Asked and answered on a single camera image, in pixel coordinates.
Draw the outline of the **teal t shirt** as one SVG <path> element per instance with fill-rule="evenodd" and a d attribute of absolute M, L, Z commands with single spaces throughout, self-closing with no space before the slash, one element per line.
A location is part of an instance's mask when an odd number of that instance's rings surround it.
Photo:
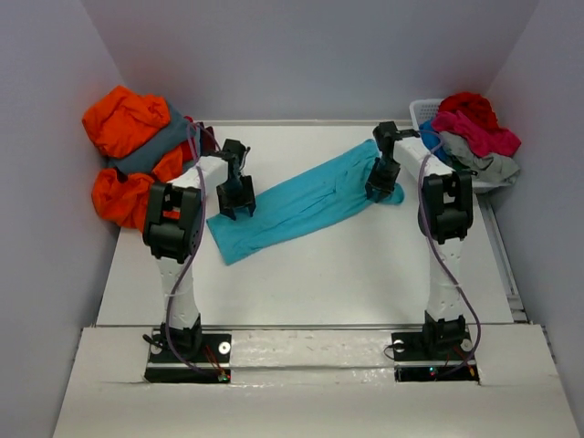
<path fill-rule="evenodd" d="M 272 245 L 314 233 L 361 213 L 373 201 L 365 184 L 379 156 L 366 140 L 339 156 L 286 180 L 256 198 L 254 215 L 207 220 L 224 263 L 233 265 Z"/>

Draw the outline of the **orange t shirt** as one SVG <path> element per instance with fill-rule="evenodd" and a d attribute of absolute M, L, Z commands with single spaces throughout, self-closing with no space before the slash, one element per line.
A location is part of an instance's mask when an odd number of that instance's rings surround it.
<path fill-rule="evenodd" d="M 83 128 L 106 160 L 91 192 L 101 219 L 141 231 L 153 184 L 167 183 L 187 169 L 181 144 L 166 153 L 150 173 L 123 174 L 107 167 L 109 159 L 126 157 L 170 123 L 168 103 L 163 97 L 141 95 L 119 85 L 85 111 Z"/>

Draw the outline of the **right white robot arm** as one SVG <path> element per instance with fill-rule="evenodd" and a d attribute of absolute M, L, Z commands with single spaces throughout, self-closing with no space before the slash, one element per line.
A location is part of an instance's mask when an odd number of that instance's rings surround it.
<path fill-rule="evenodd" d="M 457 279 L 462 246 L 474 221 L 472 176 L 456 171 L 428 150 L 416 130 L 401 130 L 392 121 L 373 130 L 380 156 L 365 183 L 375 203 L 397 193 L 397 177 L 406 170 L 417 182 L 418 224 L 430 250 L 429 298 L 418 331 L 392 335 L 398 362 L 449 360 L 470 340 Z"/>

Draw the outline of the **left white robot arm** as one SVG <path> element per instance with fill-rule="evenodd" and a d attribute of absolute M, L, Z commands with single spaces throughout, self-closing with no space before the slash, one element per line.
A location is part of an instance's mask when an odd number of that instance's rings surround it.
<path fill-rule="evenodd" d="M 208 155 L 226 163 L 226 177 L 216 185 L 219 213 L 236 219 L 256 209 L 252 178 L 242 174 L 250 149 L 241 141 L 228 139 L 220 151 Z M 148 341 L 166 349 L 179 361 L 194 360 L 201 352 L 201 313 L 193 293 L 192 263 L 203 237 L 205 194 L 208 185 L 203 171 L 195 167 L 199 184 L 157 182 L 151 187 L 142 239 L 151 250 L 162 279 L 164 320 L 160 338 Z"/>

